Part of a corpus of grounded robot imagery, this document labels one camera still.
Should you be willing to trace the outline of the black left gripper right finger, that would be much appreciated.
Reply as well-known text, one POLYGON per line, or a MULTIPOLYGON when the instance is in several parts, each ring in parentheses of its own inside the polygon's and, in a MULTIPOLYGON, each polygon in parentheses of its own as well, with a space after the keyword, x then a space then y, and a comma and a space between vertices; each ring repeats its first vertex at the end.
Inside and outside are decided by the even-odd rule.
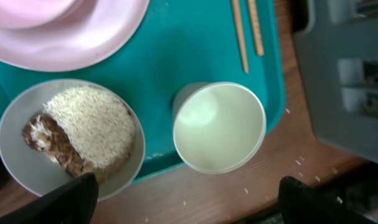
POLYGON ((280 181, 278 206, 285 224, 374 224, 292 176, 280 181))

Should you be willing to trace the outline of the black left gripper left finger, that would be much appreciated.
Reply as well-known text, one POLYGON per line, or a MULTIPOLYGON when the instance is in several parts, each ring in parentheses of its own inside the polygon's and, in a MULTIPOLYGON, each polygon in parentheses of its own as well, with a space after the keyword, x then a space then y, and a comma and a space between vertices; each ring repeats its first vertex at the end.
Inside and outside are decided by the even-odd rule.
POLYGON ((90 223, 97 205, 98 193, 95 174, 86 173, 0 217, 0 224, 90 223))

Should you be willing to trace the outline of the grey bowl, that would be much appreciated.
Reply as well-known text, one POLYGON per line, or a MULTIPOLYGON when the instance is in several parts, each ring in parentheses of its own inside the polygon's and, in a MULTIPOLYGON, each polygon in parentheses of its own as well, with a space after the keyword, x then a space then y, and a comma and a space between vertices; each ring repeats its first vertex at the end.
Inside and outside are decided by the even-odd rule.
MULTIPOLYGON (((30 193, 41 197, 72 181, 61 166, 50 161, 45 154, 28 147, 22 130, 29 118, 37 114, 43 104, 57 93, 75 86, 90 86, 106 90, 104 86, 79 79, 55 79, 38 83, 21 92, 7 106, 0 119, 0 156, 7 171, 30 193)), ((126 105, 135 122, 133 152, 126 165, 99 186, 98 201, 120 193, 132 183, 141 169, 146 154, 142 125, 126 105)))

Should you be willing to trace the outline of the white paper cup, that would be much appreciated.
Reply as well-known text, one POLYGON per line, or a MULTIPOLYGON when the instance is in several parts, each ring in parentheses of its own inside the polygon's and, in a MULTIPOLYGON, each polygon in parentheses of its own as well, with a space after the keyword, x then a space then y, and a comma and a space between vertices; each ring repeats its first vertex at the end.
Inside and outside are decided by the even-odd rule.
POLYGON ((233 82, 185 86, 172 103, 172 138, 179 157, 204 174, 224 174, 260 149, 267 118, 260 99, 233 82))

